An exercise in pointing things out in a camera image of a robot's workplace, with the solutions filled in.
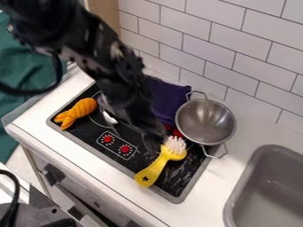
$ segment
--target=black cable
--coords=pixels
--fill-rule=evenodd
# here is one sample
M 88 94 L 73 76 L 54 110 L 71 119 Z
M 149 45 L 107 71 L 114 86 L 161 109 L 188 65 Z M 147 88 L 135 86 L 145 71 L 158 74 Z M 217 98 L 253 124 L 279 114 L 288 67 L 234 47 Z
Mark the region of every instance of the black cable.
M 54 90 L 60 84 L 62 77 L 63 77 L 63 69 L 62 69 L 61 61 L 57 54 L 52 54 L 52 65 L 55 68 L 57 80 L 54 84 L 52 84 L 48 88 L 43 89 L 43 90 L 21 90 L 21 89 L 12 88 L 12 87 L 0 82 L 0 91 L 2 91 L 3 93 L 9 94 L 9 95 L 14 95 L 14 96 L 34 96 L 34 95 L 40 95 L 45 92 Z
M 5 227 L 10 223 L 11 219 L 13 218 L 13 216 L 15 215 L 15 213 L 17 211 L 19 193 L 20 193 L 20 184 L 19 184 L 18 178 L 11 172 L 0 169 L 0 175 L 5 175 L 5 176 L 9 177 L 15 183 L 15 193 L 13 194 L 13 197 L 12 197 L 12 203 L 7 208 L 3 218 L 0 220 L 0 227 Z

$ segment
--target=metal bowl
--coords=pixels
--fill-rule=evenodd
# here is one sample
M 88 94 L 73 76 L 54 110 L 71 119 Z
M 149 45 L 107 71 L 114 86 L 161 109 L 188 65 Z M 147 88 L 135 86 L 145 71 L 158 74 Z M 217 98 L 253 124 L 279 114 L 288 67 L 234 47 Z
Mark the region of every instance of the metal bowl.
M 213 100 L 192 100 L 176 114 L 177 128 L 191 141 L 201 145 L 219 145 L 236 131 L 236 118 L 224 105 Z

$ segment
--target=toy carrot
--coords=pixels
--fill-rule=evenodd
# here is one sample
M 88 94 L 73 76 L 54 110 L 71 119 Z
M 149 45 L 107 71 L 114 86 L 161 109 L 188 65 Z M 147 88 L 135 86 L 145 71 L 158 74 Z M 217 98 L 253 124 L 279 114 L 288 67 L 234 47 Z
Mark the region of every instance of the toy carrot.
M 71 127 L 77 119 L 91 114 L 96 108 L 97 101 L 94 98 L 82 99 L 77 102 L 72 109 L 59 114 L 55 118 L 55 122 L 62 122 L 61 128 L 62 130 L 66 130 Z

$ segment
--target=metal sink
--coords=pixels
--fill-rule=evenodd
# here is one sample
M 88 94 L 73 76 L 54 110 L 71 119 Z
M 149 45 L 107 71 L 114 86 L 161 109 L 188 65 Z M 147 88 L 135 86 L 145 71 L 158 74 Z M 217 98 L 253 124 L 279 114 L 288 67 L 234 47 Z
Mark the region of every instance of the metal sink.
M 223 218 L 227 227 L 302 227 L 303 156 L 278 145 L 259 148 Z

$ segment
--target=white bristles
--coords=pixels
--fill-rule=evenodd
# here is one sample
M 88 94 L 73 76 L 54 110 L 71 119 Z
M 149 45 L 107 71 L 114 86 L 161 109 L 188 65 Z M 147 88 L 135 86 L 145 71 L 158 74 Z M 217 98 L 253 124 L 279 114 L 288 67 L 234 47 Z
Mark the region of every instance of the white bristles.
M 179 137 L 169 137 L 165 146 L 173 154 L 182 154 L 186 151 L 186 144 L 184 140 Z

